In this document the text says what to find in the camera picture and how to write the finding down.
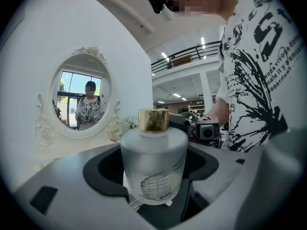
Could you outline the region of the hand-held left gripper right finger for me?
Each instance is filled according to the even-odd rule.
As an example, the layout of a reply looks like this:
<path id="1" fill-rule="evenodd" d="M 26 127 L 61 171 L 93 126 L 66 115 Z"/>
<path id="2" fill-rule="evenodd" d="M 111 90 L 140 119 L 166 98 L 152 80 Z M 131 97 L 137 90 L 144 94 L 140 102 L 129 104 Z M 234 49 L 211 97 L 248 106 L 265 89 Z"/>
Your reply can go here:
<path id="1" fill-rule="evenodd" d="M 179 230 L 303 230 L 306 223 L 306 130 L 292 129 L 248 153 L 212 149 L 219 167 L 194 181 L 209 205 Z"/>

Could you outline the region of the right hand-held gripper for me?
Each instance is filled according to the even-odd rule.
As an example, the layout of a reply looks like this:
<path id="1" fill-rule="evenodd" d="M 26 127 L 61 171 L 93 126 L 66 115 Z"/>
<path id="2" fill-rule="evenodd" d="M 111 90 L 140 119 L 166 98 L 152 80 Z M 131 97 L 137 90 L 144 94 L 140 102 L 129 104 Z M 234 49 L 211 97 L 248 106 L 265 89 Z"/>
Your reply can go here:
<path id="1" fill-rule="evenodd" d="M 184 116 L 169 113 L 169 127 L 185 132 L 192 142 L 220 148 L 220 125 L 217 117 L 204 115 L 203 119 L 192 112 L 185 112 Z"/>

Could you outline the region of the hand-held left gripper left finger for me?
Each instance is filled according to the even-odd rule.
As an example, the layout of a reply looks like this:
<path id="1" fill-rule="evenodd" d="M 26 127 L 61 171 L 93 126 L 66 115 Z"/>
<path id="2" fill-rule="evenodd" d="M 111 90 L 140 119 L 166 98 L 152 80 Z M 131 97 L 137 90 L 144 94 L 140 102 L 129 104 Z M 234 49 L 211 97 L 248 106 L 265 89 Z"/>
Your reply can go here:
<path id="1" fill-rule="evenodd" d="M 25 214 L 43 230 L 152 230 L 122 197 L 106 197 L 92 189 L 83 167 L 115 144 L 97 147 L 51 162 L 13 194 Z M 30 202 L 43 187 L 57 190 L 45 214 Z"/>

